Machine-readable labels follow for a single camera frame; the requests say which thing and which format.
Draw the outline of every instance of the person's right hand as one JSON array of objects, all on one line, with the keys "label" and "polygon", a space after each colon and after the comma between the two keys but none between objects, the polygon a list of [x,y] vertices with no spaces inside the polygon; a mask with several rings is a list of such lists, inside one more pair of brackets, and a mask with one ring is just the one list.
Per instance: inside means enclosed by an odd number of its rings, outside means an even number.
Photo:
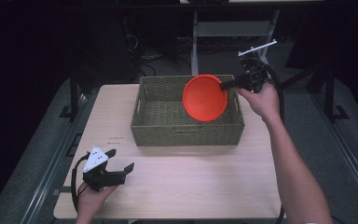
[{"label": "person's right hand", "polygon": [[246,89],[236,89],[243,96],[256,114],[266,122],[269,119],[280,119],[279,98],[272,84],[264,83],[259,93],[253,93]]}]

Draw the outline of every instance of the wrist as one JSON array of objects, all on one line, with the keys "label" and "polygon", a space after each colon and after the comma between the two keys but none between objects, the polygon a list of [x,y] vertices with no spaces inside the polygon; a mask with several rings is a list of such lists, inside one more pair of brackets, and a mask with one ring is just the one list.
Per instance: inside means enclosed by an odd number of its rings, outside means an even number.
[{"label": "wrist", "polygon": [[79,212],[77,213],[76,224],[90,224],[93,219],[93,215]]},{"label": "wrist", "polygon": [[274,123],[282,123],[281,116],[279,114],[264,116],[262,120],[266,123],[267,126],[270,126]]}]

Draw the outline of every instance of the wooden table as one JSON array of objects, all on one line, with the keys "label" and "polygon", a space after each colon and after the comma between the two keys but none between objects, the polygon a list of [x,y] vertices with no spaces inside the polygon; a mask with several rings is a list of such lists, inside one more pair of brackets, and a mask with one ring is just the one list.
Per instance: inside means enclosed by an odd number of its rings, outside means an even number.
[{"label": "wooden table", "polygon": [[[235,147],[137,147],[131,116],[139,85],[107,85],[100,89],[74,157],[75,163],[94,146],[116,148],[107,171],[134,170],[97,215],[113,219],[269,218],[279,215],[275,168],[269,133],[245,99],[245,121]],[[80,163],[77,186],[82,182]],[[64,182],[70,186],[70,172]],[[62,192],[56,218],[76,218],[70,192]]]}]

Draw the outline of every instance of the metal stand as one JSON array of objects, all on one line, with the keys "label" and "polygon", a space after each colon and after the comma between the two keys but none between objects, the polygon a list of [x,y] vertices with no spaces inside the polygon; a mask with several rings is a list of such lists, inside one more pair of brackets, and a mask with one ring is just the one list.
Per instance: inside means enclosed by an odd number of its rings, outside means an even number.
[{"label": "metal stand", "polygon": [[69,83],[71,89],[71,112],[68,112],[69,106],[65,106],[60,114],[60,118],[69,118],[69,122],[72,122],[75,120],[78,111],[77,82],[75,72],[72,72],[71,76],[69,77]]},{"label": "metal stand", "polygon": [[348,119],[348,115],[342,106],[337,105],[336,109],[339,114],[334,114],[334,71],[331,65],[326,63],[317,63],[311,68],[304,70],[303,72],[295,75],[284,81],[281,86],[283,89],[296,83],[300,79],[312,75],[310,82],[307,85],[307,91],[310,93],[318,93],[323,84],[325,83],[324,93],[324,113],[330,119],[331,122],[335,122],[335,119]]},{"label": "metal stand", "polygon": [[[199,74],[197,58],[198,36],[265,36],[266,44],[271,42],[275,25],[279,16],[279,10],[275,10],[270,21],[198,21],[198,12],[194,12],[193,20],[193,50],[191,52],[191,75]],[[267,62],[267,50],[258,51],[260,59]]]}]

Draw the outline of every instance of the floor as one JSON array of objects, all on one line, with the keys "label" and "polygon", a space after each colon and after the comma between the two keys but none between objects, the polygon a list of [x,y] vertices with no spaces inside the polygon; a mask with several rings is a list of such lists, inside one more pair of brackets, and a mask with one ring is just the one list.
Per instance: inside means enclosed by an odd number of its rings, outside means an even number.
[{"label": "floor", "polygon": [[[219,40],[220,47],[223,46],[220,50],[201,51],[200,73],[241,74],[236,56],[238,50],[258,46],[259,41]],[[300,71],[285,67],[292,44],[286,41],[268,49],[268,62],[279,74],[281,81]],[[176,61],[162,58],[142,65],[140,76],[153,76],[155,73],[156,76],[190,75],[189,52],[183,52],[179,56],[180,59]],[[308,79],[304,78],[284,91],[285,125],[324,189],[332,215],[342,221],[336,219],[336,223],[358,223],[358,178],[353,170],[353,165],[358,164],[358,106],[349,89],[336,80],[335,105],[341,105],[350,118],[331,123],[320,109],[324,91],[319,94],[307,93],[305,86]],[[68,118],[60,118],[62,109],[70,105],[69,81],[62,84],[0,196],[0,223],[75,223],[74,220],[56,219],[53,209],[97,95],[98,88],[82,94],[79,97],[79,114],[73,122],[69,122]],[[356,161],[346,159],[348,151],[345,148],[350,149]],[[188,222],[189,220],[145,220],[143,223]],[[195,220],[196,224],[274,222],[275,220],[267,219]],[[93,223],[118,224],[129,221],[96,219]]]}]

